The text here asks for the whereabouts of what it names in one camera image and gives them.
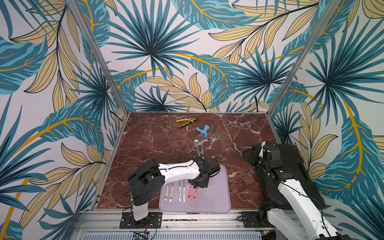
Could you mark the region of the fork with checkered handle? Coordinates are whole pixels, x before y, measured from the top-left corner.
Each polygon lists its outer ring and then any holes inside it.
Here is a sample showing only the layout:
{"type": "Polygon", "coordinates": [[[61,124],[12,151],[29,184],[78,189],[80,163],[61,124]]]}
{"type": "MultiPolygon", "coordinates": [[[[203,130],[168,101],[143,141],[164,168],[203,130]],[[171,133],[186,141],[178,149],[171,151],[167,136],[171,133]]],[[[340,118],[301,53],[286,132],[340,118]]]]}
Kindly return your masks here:
{"type": "Polygon", "coordinates": [[[205,159],[205,153],[204,153],[204,148],[203,148],[203,142],[200,142],[200,146],[201,146],[201,158],[202,158],[202,159],[205,159]]]}

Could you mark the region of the fork with pink handle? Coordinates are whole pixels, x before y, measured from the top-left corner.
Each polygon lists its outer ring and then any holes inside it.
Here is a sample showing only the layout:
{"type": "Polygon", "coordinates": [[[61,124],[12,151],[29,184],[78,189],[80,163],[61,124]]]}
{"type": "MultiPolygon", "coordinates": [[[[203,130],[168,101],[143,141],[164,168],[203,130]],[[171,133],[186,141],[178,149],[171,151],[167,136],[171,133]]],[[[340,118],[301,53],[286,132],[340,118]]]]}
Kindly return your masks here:
{"type": "Polygon", "coordinates": [[[195,188],[195,190],[194,190],[194,194],[193,194],[193,201],[196,200],[198,191],[199,191],[199,188],[195,188]]]}

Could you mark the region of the spoon with checkered handle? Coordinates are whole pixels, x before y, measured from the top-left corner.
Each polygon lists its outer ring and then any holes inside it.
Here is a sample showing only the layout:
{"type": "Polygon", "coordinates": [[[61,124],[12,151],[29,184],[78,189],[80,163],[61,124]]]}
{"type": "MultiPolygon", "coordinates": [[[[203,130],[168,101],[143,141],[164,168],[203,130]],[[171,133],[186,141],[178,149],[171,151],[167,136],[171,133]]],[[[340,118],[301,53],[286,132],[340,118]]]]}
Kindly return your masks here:
{"type": "Polygon", "coordinates": [[[194,139],[194,146],[196,147],[197,153],[198,153],[198,157],[200,158],[201,157],[201,151],[199,150],[199,145],[200,145],[199,140],[198,139],[194,139]]]}

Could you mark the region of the fork with white printed handle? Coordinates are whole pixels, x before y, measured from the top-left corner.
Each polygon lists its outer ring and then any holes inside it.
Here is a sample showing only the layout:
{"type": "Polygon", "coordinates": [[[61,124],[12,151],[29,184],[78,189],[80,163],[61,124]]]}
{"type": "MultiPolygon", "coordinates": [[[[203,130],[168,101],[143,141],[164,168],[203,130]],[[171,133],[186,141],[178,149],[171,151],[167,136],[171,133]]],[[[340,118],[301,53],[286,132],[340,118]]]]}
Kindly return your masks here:
{"type": "Polygon", "coordinates": [[[165,202],[168,200],[168,196],[169,196],[169,184],[166,185],[166,190],[165,190],[165,194],[164,194],[164,201],[165,202]]]}

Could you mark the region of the spoon with white printed handle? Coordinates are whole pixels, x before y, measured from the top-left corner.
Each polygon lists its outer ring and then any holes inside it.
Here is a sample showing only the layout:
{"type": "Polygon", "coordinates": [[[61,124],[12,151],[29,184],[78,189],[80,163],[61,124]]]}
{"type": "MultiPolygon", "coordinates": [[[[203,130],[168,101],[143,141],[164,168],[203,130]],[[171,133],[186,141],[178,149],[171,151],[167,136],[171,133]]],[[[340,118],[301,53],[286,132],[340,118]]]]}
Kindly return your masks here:
{"type": "Polygon", "coordinates": [[[171,190],[170,190],[170,196],[169,196],[169,202],[171,203],[173,201],[173,195],[174,195],[174,185],[171,185],[171,190]]]}

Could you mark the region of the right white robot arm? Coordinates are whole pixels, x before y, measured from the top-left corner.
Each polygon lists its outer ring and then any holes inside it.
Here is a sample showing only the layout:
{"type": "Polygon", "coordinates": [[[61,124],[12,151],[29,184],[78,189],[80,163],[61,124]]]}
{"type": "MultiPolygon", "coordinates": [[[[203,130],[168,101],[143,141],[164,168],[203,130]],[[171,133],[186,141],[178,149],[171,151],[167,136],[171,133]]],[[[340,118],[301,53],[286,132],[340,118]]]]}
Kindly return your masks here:
{"type": "Polygon", "coordinates": [[[276,228],[288,240],[348,240],[325,217],[325,201],[293,145],[263,142],[244,152],[257,169],[264,203],[256,212],[242,212],[246,228],[276,228]]]}

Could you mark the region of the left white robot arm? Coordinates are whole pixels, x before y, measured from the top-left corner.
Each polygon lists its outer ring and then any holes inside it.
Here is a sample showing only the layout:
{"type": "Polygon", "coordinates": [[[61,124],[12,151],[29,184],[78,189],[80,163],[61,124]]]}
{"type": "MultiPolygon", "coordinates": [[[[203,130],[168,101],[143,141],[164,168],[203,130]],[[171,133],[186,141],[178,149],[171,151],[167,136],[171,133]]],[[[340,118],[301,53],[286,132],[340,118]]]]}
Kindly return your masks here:
{"type": "Polygon", "coordinates": [[[194,188],[207,188],[210,178],[219,172],[220,164],[215,158],[194,158],[178,164],[159,164],[148,160],[128,179],[134,220],[139,222],[148,217],[149,202],[164,185],[187,180],[194,188]]]}

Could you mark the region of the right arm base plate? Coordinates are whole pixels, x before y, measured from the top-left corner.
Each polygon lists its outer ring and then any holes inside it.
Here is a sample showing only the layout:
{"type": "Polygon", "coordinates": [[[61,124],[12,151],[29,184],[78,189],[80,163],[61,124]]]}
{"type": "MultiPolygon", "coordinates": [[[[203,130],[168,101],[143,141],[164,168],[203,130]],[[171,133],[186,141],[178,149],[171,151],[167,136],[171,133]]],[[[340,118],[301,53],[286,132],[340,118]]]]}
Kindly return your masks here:
{"type": "Polygon", "coordinates": [[[237,220],[242,222],[245,228],[266,228],[270,224],[265,212],[241,212],[237,220]]]}

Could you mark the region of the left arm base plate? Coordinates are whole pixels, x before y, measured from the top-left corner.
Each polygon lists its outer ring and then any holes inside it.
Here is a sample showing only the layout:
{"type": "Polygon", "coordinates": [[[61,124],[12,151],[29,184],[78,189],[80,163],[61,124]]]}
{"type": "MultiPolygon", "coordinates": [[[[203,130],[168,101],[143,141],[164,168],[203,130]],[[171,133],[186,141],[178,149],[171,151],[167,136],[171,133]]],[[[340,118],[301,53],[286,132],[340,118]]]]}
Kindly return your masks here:
{"type": "Polygon", "coordinates": [[[133,212],[122,213],[120,229],[159,229],[162,224],[162,212],[149,212],[149,215],[139,221],[136,221],[133,212]]]}

